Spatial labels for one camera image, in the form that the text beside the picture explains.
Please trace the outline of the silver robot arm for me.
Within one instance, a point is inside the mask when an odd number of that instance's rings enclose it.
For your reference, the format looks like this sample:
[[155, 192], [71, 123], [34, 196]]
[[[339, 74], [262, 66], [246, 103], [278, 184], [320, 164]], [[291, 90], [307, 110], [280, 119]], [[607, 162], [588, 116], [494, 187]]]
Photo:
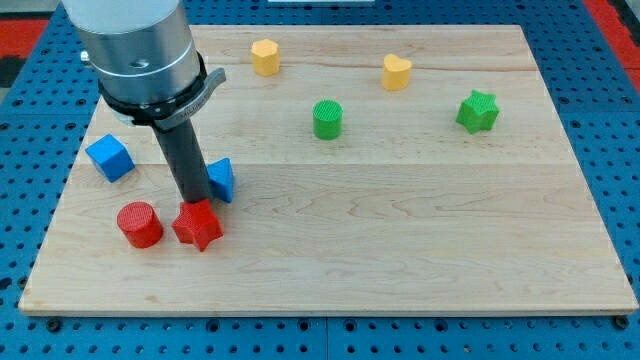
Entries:
[[125, 123], [166, 132], [190, 119], [226, 80], [206, 70], [181, 0], [63, 0], [83, 60]]

